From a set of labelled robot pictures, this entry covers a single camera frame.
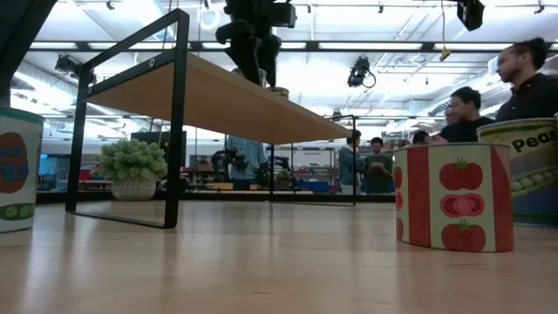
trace peas label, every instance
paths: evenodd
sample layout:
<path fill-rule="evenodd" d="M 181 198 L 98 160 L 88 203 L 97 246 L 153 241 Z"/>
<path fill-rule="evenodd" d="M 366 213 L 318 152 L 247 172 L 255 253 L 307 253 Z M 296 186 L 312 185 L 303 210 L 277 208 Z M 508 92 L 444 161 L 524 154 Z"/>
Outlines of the peas label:
<path fill-rule="evenodd" d="M 527 147 L 538 147 L 540 144 L 549 143 L 549 141 L 556 140 L 556 131 L 551 130 L 549 132 L 541 133 L 536 138 L 529 137 L 526 140 L 517 139 L 512 141 L 512 146 L 514 147 L 517 153 L 521 153 L 521 151 Z"/>

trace wooden shelf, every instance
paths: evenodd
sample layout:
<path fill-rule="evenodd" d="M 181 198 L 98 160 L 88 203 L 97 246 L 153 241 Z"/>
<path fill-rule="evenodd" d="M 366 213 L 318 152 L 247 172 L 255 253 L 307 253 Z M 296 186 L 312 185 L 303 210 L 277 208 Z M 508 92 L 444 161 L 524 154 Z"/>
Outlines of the wooden shelf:
<path fill-rule="evenodd" d="M 86 101 L 170 120 L 173 77 L 171 62 L 110 88 L 101 88 Z M 109 78 L 98 85 L 104 84 L 114 83 Z M 188 126 L 275 145 L 350 137 L 350 130 L 191 53 L 185 89 L 184 124 Z"/>

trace white pot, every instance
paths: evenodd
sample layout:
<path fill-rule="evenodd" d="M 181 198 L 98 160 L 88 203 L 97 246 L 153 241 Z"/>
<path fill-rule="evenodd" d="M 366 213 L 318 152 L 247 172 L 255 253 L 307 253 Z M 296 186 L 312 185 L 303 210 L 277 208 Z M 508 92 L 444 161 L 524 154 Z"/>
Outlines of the white pot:
<path fill-rule="evenodd" d="M 126 179 L 112 182 L 112 195 L 121 201 L 147 201 L 155 194 L 157 179 Z"/>

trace white ceiling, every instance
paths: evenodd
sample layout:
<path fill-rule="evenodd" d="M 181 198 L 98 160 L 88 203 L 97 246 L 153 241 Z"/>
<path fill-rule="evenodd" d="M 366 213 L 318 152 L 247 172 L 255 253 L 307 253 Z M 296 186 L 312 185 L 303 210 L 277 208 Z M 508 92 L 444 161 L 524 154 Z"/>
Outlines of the white ceiling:
<path fill-rule="evenodd" d="M 182 0 L 178 6 L 192 19 L 191 40 L 214 41 L 215 28 L 203 30 L 199 26 L 201 2 Z M 548 8 L 541 14 L 534 14 L 536 8 L 533 5 L 538 4 L 536 0 L 482 2 L 517 7 L 487 7 L 483 25 L 476 31 L 467 32 L 455 17 L 454 3 L 445 1 L 447 41 L 514 42 L 533 37 L 555 41 L 558 38 L 558 28 L 555 27 L 558 25 L 558 10 L 551 8 L 558 5 L 558 1 L 543 1 Z M 436 1 L 383 0 L 380 1 L 384 5 L 381 14 L 378 13 L 377 1 L 293 0 L 292 3 L 296 5 L 298 16 L 296 28 L 276 30 L 284 41 L 392 41 L 398 38 L 400 41 L 440 42 L 442 39 L 442 10 Z M 104 0 L 59 0 L 37 40 L 117 41 L 168 11 L 168 1 L 164 0 L 114 0 L 112 4 L 115 10 L 108 10 Z M 212 8 L 222 11 L 223 4 L 224 1 L 214 0 Z M 176 6 L 177 1 L 173 0 L 172 8 Z M 201 19 L 211 24 L 214 18 L 215 14 L 210 11 L 204 12 Z M 218 25 L 228 22 L 228 17 L 220 14 Z M 70 53 L 81 62 L 96 54 Z M 141 62 L 152 55 L 120 54 L 100 65 L 96 74 L 112 76 L 133 66 L 134 58 Z M 349 88 L 346 84 L 349 69 L 360 55 L 354 52 L 282 52 L 277 58 L 277 84 L 290 90 L 292 101 L 321 114 L 329 114 L 332 109 L 344 109 L 345 113 L 350 109 L 350 113 L 354 114 L 425 114 L 425 108 L 433 100 L 485 72 L 487 61 L 496 57 L 494 54 L 453 54 L 446 61 L 439 62 L 437 54 L 388 53 L 383 56 L 383 53 L 370 53 L 367 57 L 372 65 L 381 59 L 374 69 L 378 83 L 369 92 L 363 93 L 364 88 Z M 223 52 L 203 52 L 201 57 L 227 70 L 235 67 Z M 54 70 L 57 59 L 56 52 L 29 52 L 25 62 L 58 77 L 59 73 Z M 70 78 L 63 79 L 76 85 Z M 498 103 L 498 100 L 487 101 L 484 106 Z"/>

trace hair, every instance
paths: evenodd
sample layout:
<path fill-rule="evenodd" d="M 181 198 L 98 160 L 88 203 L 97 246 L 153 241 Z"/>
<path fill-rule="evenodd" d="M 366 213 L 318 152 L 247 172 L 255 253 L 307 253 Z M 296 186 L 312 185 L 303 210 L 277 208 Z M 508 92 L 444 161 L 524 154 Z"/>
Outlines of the hair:
<path fill-rule="evenodd" d="M 380 143 L 380 146 L 383 146 L 383 145 L 384 145 L 384 140 L 382 140 L 382 139 L 376 137 L 376 138 L 373 138 L 373 139 L 370 141 L 370 143 L 371 143 L 371 144 Z"/>
<path fill-rule="evenodd" d="M 528 53 L 531 55 L 531 62 L 535 70 L 539 70 L 547 60 L 548 45 L 542 38 L 533 38 L 520 43 L 513 44 L 508 49 L 516 55 Z"/>
<path fill-rule="evenodd" d="M 360 131 L 358 131 L 358 130 L 354 130 L 352 132 L 352 137 L 354 137 L 355 140 L 358 139 L 361 136 L 362 136 L 362 133 L 360 133 Z M 352 144 L 352 137 L 347 138 L 347 144 Z"/>
<path fill-rule="evenodd" d="M 412 144 L 425 144 L 426 143 L 426 137 L 428 137 L 428 132 L 427 131 L 417 131 L 413 136 L 412 136 Z"/>
<path fill-rule="evenodd" d="M 461 87 L 451 97 L 459 97 L 465 103 L 472 102 L 475 108 L 480 109 L 480 92 L 469 86 Z"/>

